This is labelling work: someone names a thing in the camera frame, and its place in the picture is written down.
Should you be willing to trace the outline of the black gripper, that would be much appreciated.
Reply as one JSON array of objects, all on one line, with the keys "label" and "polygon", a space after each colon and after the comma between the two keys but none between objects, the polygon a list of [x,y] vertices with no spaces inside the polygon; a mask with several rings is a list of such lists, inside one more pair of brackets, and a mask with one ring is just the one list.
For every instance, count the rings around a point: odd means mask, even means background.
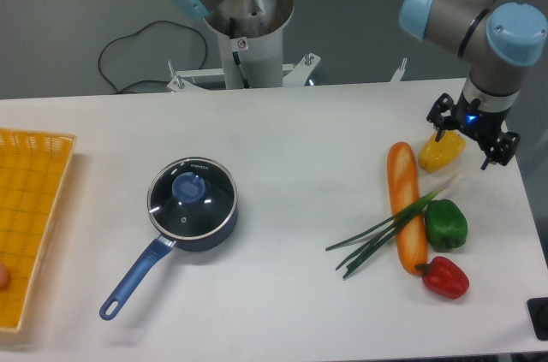
[{"label": "black gripper", "polygon": [[435,141],[440,141],[446,131],[453,129],[476,141],[485,153],[480,167],[485,170],[489,164],[506,166],[517,151],[521,136],[514,132],[502,133],[501,129],[508,113],[508,110],[481,110],[478,98],[469,103],[464,96],[460,96],[454,105],[452,97],[443,93],[433,104],[426,120],[436,130]]}]

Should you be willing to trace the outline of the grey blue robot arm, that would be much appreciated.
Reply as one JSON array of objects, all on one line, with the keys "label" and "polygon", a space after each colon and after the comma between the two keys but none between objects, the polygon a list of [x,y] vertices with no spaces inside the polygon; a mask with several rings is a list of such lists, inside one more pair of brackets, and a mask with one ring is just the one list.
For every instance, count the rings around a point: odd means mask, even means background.
[{"label": "grey blue robot arm", "polygon": [[[312,73],[312,56],[283,72],[283,29],[294,0],[171,1],[216,33],[227,88],[297,86]],[[520,137],[504,132],[502,124],[542,54],[545,16],[533,6],[497,0],[404,0],[399,24],[471,67],[461,96],[441,96],[428,114],[438,136],[459,131],[479,145],[487,163],[508,163]]]}]

